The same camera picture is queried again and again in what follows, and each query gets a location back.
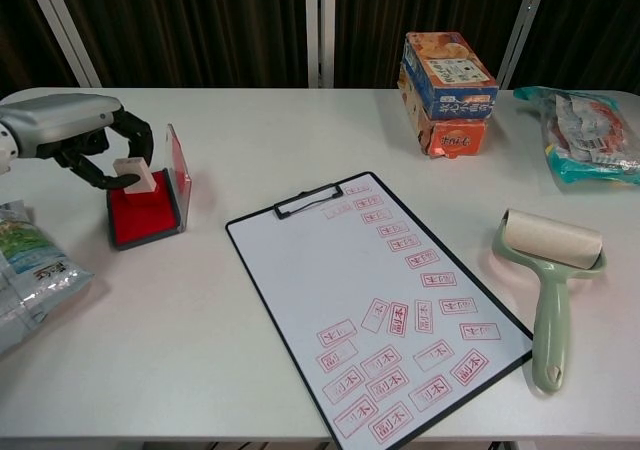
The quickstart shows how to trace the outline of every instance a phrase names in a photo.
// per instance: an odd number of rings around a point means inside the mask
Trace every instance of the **snack box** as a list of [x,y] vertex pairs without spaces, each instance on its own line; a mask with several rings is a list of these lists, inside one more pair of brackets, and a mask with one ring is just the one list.
[[456,158],[478,153],[487,130],[486,120],[430,120],[404,65],[400,66],[398,88],[425,155]]
[[431,120],[491,115],[498,83],[459,33],[407,33],[403,62]]

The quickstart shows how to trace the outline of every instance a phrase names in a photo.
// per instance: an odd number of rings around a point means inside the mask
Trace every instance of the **clipboard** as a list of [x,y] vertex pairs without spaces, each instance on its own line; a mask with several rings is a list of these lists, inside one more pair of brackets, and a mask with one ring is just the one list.
[[371,172],[226,229],[339,448],[399,448],[531,358],[531,332]]

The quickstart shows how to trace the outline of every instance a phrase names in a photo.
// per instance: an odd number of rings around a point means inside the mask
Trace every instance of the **clipboard clip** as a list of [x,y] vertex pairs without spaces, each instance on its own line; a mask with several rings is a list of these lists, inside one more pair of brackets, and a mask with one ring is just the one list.
[[328,202],[340,198],[344,195],[340,185],[336,183],[330,183],[324,187],[316,188],[315,190],[309,190],[306,192],[300,192],[295,197],[288,198],[281,202],[276,203],[273,206],[273,211],[279,220],[284,220],[291,215],[294,215],[302,210],[317,205],[320,203]]

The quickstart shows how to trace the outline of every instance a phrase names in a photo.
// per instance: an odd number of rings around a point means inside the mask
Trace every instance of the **plastic bag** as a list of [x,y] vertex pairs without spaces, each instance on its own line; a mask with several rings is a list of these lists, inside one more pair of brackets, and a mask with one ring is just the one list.
[[562,181],[597,178],[640,185],[640,141],[615,100],[545,87],[517,88],[513,94],[540,112],[545,153]]
[[29,221],[21,201],[0,205],[0,352],[21,342],[92,277]]

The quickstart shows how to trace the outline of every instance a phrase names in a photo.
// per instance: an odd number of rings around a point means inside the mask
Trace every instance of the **green plastic handle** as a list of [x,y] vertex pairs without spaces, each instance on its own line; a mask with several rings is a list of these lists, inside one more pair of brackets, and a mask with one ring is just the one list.
[[562,386],[569,346],[569,290],[565,279],[542,278],[533,327],[533,381],[548,393]]

